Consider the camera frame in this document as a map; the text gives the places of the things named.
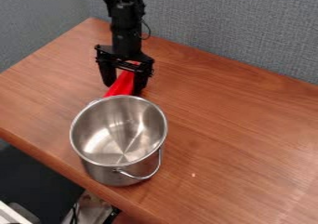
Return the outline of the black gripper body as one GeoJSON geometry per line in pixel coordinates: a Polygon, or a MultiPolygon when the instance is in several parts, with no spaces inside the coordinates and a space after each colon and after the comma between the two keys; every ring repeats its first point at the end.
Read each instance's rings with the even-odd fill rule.
{"type": "Polygon", "coordinates": [[[115,69],[128,72],[148,71],[152,76],[153,58],[141,51],[140,26],[131,29],[119,29],[111,26],[112,43],[109,45],[96,45],[96,63],[109,61],[115,69]],[[128,63],[128,60],[139,62],[139,66],[128,63]]]}

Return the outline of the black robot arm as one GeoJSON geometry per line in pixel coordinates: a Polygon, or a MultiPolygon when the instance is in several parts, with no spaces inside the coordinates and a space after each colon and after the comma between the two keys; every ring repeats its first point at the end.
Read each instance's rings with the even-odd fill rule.
{"type": "Polygon", "coordinates": [[[112,44],[96,45],[96,63],[107,95],[139,95],[152,76],[153,58],[141,51],[143,0],[103,0],[111,21],[112,44]]]}

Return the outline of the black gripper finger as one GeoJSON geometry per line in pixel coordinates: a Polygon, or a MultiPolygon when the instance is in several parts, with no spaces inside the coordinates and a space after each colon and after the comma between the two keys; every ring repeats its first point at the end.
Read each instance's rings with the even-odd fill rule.
{"type": "Polygon", "coordinates": [[[115,66],[109,61],[101,61],[97,64],[101,81],[105,86],[111,86],[116,79],[115,66]]]}
{"type": "Polygon", "coordinates": [[[149,72],[148,71],[141,71],[136,72],[133,74],[133,79],[132,79],[132,93],[135,95],[139,95],[144,87],[147,86],[148,83],[148,78],[149,78],[149,72]]]}

